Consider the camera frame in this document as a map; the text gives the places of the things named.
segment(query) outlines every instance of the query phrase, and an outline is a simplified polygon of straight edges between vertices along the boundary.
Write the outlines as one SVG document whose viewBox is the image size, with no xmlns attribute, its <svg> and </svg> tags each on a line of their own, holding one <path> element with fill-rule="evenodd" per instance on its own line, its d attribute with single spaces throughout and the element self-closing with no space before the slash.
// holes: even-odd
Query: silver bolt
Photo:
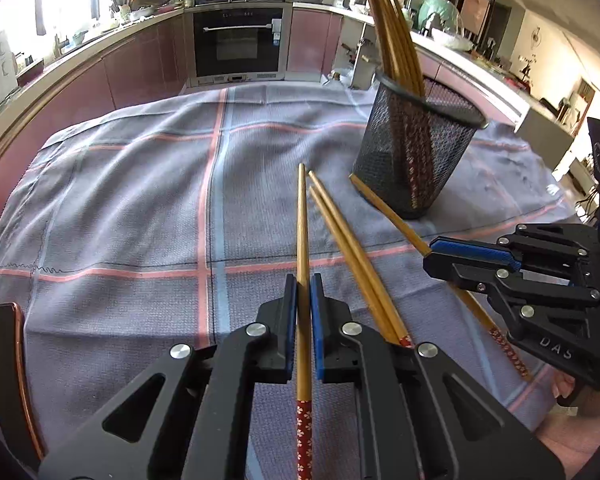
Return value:
<svg viewBox="0 0 600 480">
<path fill-rule="evenodd" d="M 360 335 L 362 333 L 362 326 L 360 323 L 349 321 L 342 326 L 342 333 L 344 335 Z"/>
<path fill-rule="evenodd" d="M 533 317 L 536 311 L 531 305 L 525 305 L 520 309 L 520 314 L 522 317 Z"/>
<path fill-rule="evenodd" d="M 171 350 L 169 350 L 169 354 L 174 359 L 184 359 L 185 357 L 189 357 L 189 354 L 191 354 L 191 347 L 189 345 L 185 345 L 184 343 L 173 345 Z"/>
<path fill-rule="evenodd" d="M 267 331 L 267 326 L 262 323 L 251 323 L 247 326 L 247 335 L 251 337 L 258 337 L 263 335 Z"/>
<path fill-rule="evenodd" d="M 433 343 L 422 343 L 418 346 L 418 354 L 422 357 L 435 357 L 438 355 L 438 347 Z"/>
</svg>

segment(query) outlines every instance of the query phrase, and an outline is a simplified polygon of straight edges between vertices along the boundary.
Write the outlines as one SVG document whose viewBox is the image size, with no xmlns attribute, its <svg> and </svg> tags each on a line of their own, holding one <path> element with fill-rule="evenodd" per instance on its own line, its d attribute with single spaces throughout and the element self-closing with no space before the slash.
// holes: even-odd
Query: plaid tablecloth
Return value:
<svg viewBox="0 0 600 480">
<path fill-rule="evenodd" d="M 117 110 L 53 135 L 0 220 L 0 302 L 26 313 L 27 379 L 49 449 L 175 343 L 202 347 L 254 319 L 294 272 L 299 162 L 321 177 L 416 341 L 436 342 L 528 427 L 551 405 L 550 368 L 496 344 L 347 176 L 373 92 L 248 84 Z M 550 172 L 503 124 L 477 132 L 429 213 L 411 225 L 495 240 L 570 218 Z M 312 272 L 373 325 L 309 202 Z M 295 475 L 295 386 L 259 385 L 248 478 Z M 358 478 L 347 385 L 314 384 L 315 478 Z"/>
</svg>

